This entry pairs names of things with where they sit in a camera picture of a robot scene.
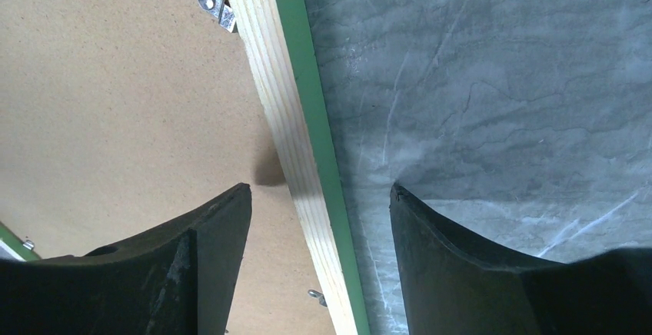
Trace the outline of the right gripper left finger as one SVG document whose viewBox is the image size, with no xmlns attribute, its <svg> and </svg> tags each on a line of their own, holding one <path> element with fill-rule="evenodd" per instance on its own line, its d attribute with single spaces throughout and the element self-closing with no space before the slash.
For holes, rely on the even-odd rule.
<svg viewBox="0 0 652 335">
<path fill-rule="evenodd" d="M 1 262 L 3 334 L 224 334 L 251 189 L 88 254 Z"/>
</svg>

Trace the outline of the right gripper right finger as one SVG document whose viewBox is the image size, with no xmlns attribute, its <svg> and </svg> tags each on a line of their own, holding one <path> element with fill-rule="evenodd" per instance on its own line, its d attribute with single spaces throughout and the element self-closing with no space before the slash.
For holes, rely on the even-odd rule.
<svg viewBox="0 0 652 335">
<path fill-rule="evenodd" d="M 399 184 L 391 228 L 411 334 L 649 334 L 651 251 L 569 264 L 523 254 L 430 208 Z"/>
</svg>

